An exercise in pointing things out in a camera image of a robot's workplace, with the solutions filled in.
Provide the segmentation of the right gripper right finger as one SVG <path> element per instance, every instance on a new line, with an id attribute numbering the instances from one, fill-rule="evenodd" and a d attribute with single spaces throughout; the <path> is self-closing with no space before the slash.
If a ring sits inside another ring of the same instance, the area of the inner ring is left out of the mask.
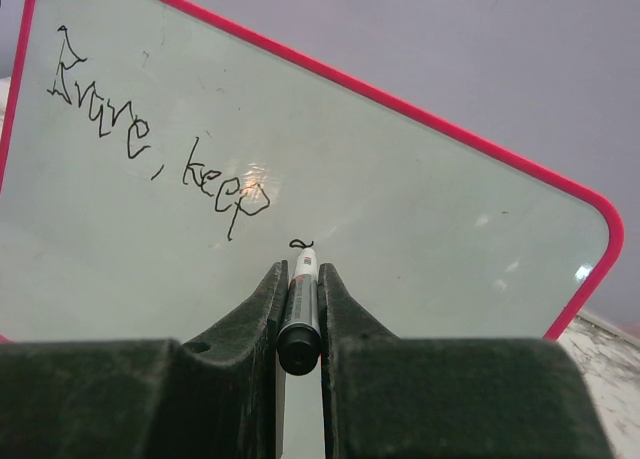
<path id="1" fill-rule="evenodd" d="M 319 272 L 329 458 L 610 458 L 575 362 L 545 339 L 402 339 Z"/>

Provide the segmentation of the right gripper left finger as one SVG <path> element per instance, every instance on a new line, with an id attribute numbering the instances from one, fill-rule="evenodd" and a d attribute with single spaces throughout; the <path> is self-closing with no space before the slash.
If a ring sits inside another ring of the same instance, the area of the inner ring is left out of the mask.
<path id="1" fill-rule="evenodd" d="M 5 343 L 5 458 L 278 458 L 288 265 L 187 342 Z"/>

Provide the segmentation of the white whiteboard marker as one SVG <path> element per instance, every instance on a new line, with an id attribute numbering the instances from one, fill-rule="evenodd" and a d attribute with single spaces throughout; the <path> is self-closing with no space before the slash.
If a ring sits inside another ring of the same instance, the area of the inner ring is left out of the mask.
<path id="1" fill-rule="evenodd" d="M 277 352 L 283 370 L 294 376 L 311 372 L 321 350 L 317 298 L 319 264 L 313 245 L 313 242 L 305 244 L 299 239 L 289 244 L 301 252 L 287 292 Z"/>

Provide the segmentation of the pink framed whiteboard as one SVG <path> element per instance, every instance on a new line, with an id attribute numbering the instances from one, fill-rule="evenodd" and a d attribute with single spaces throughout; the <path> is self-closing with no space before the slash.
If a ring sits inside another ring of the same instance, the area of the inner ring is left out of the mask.
<path id="1" fill-rule="evenodd" d="M 186 0 L 25 0 L 1 347 L 174 339 L 314 243 L 402 339 L 556 338 L 620 254 L 601 195 Z M 283 449 L 325 454 L 321 350 Z"/>

